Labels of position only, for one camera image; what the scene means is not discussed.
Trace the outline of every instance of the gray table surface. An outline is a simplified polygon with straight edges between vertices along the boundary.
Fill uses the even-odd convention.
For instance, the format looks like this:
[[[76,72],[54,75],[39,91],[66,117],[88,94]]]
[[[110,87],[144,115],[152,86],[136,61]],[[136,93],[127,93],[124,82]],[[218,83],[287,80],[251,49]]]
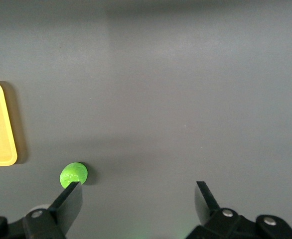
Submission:
[[[292,0],[0,1],[10,222],[90,177],[70,239],[182,239],[196,180],[292,226]]]

